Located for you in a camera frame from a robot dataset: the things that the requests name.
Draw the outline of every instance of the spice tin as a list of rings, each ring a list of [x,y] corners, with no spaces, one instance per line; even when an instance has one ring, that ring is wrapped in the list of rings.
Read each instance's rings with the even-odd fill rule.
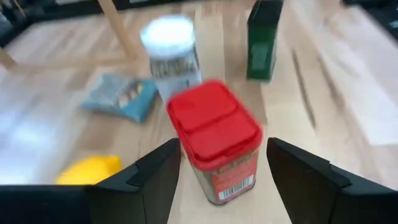
[[[210,202],[224,204],[254,186],[262,129],[224,84],[180,93],[167,112]]]

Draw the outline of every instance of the blue packet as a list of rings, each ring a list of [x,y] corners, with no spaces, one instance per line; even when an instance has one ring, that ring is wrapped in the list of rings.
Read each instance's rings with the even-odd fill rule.
[[[94,85],[81,107],[145,121],[157,95],[153,80],[140,80],[115,74],[104,74]]]

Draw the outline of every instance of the light wood surface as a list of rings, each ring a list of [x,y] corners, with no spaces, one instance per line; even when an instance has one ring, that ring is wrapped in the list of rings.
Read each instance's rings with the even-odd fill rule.
[[[139,30],[184,13],[197,31],[204,79],[223,80],[265,129],[253,190],[210,204],[183,158],[169,223],[290,223],[271,177],[275,136],[398,190],[398,47],[360,8],[286,0],[270,84],[246,81],[246,20],[253,0],[197,1],[121,12],[137,60],[113,67],[0,72],[0,183],[52,183],[72,162],[116,154],[128,166],[175,137],[158,97],[145,124],[79,109],[104,72],[150,77]],[[7,49],[16,60],[95,57],[122,48],[103,16],[33,25]]]

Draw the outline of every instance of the green tin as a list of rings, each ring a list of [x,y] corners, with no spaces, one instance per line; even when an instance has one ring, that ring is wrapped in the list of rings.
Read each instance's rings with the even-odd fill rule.
[[[248,19],[247,78],[271,81],[283,1],[257,1]]]

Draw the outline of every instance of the yellow sponge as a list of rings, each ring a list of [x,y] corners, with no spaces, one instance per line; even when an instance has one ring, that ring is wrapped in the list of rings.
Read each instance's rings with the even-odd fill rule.
[[[77,162],[57,179],[57,184],[97,184],[122,169],[118,156],[93,156]]]

